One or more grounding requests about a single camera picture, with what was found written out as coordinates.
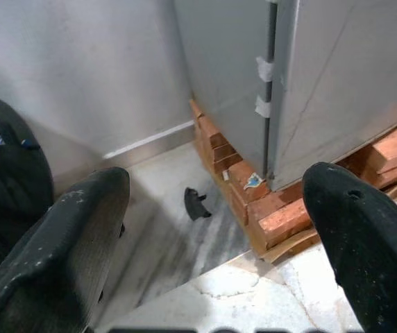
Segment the white tape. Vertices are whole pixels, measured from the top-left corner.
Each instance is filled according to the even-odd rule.
[[[271,116],[271,103],[267,103],[257,96],[255,100],[255,111],[264,118],[269,118]]]
[[[272,62],[267,62],[262,57],[257,57],[255,61],[257,61],[257,70],[259,71],[259,77],[264,82],[271,82],[273,80],[274,64]]]
[[[228,170],[223,170],[223,172],[221,173],[223,176],[223,180],[225,180],[226,182],[229,181],[229,173]]]

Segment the red brick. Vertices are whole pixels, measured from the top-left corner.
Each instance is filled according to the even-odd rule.
[[[230,206],[234,215],[243,223],[248,225],[248,203],[240,196],[239,192],[234,188],[233,184],[229,184],[230,188]]]
[[[201,130],[198,122],[194,122],[194,134],[196,139],[201,140]]]
[[[198,118],[198,124],[201,129],[203,143],[210,148],[223,146],[228,143],[207,116]]]
[[[254,172],[253,168],[251,168],[246,161],[241,161],[232,165],[228,171],[231,184],[234,185],[234,188],[247,203],[260,199],[271,191],[265,181],[257,187],[249,187],[248,189],[244,189],[248,179]]]
[[[208,151],[210,160],[217,162],[230,155],[235,154],[237,151],[230,144],[224,144],[223,146],[216,147],[211,151]]]
[[[303,199],[294,201],[259,221],[252,223],[250,221],[250,228],[261,239],[266,249],[272,248],[310,226],[311,219],[305,209]]]
[[[301,182],[282,191],[270,192],[263,198],[248,204],[248,223],[259,221],[300,198],[302,198]]]
[[[229,155],[228,157],[225,157],[222,160],[212,163],[212,170],[214,171],[215,174],[217,174],[217,175],[219,175],[219,177],[221,177],[221,173],[224,170],[228,170],[231,165],[238,163],[241,160],[242,160],[242,158],[237,153]]]
[[[371,147],[367,146],[338,164],[378,189],[397,183],[397,167],[384,173],[378,173],[366,163],[366,157],[370,149]]]

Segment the white wall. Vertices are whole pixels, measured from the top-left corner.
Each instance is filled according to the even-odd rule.
[[[55,176],[190,120],[171,0],[0,0],[0,99]]]

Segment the metal cabinet door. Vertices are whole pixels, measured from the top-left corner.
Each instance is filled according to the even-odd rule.
[[[267,84],[256,58],[269,52],[265,0],[177,0],[180,35],[194,98],[237,152],[261,173],[265,119],[254,112]]]
[[[271,114],[273,189],[397,123],[397,1],[281,0]]]

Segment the brick stack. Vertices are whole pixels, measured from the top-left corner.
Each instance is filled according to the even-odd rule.
[[[319,241],[302,199],[298,182],[271,191],[265,181],[246,187],[254,170],[228,143],[194,101],[196,147],[256,253],[273,262]],[[397,129],[342,160],[340,165],[378,188],[397,182]]]
[[[397,128],[339,164],[378,189],[394,185],[397,183]]]

